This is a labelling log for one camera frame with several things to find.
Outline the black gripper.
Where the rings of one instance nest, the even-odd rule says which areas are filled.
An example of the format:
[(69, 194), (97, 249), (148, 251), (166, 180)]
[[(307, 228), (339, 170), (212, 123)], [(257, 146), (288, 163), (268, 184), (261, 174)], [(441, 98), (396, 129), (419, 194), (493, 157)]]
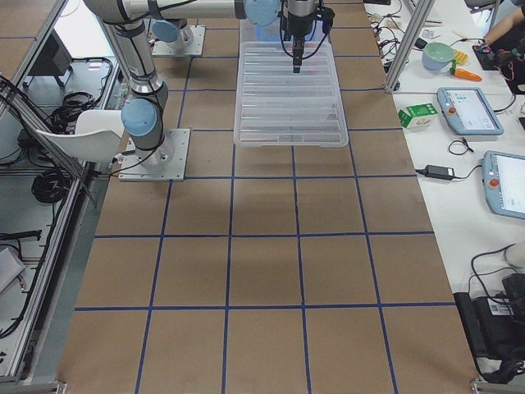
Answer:
[(293, 37), (292, 58), (293, 72), (300, 73), (304, 55), (304, 38), (311, 33), (314, 22), (314, 14), (297, 16), (288, 11), (285, 23), (285, 36)]

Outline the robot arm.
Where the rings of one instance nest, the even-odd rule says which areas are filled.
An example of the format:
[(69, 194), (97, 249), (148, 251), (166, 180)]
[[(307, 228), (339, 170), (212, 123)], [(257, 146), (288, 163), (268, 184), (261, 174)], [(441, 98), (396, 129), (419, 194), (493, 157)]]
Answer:
[(304, 40), (320, 6), (318, 1), (87, 1), (86, 7), (115, 35), (112, 48), (130, 74), (132, 99), (121, 110), (122, 123), (135, 144), (139, 163), (147, 169), (165, 167), (174, 144), (163, 125), (168, 88), (160, 78), (148, 43), (145, 20), (166, 22), (179, 33), (189, 18), (230, 18), (258, 25), (279, 21), (293, 39), (293, 68), (300, 70)]

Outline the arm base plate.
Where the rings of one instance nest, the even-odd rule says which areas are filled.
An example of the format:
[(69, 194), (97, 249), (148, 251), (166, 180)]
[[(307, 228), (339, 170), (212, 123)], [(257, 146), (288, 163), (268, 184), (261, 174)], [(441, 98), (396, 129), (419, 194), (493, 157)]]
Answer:
[(199, 57), (203, 53), (204, 25), (186, 25), (177, 28), (171, 23), (156, 21), (152, 32), (155, 36), (155, 57)]
[(127, 138), (126, 155), (120, 164), (124, 170), (117, 173), (119, 181), (183, 181), (189, 150), (190, 129), (165, 129), (162, 145), (150, 152), (136, 149)]

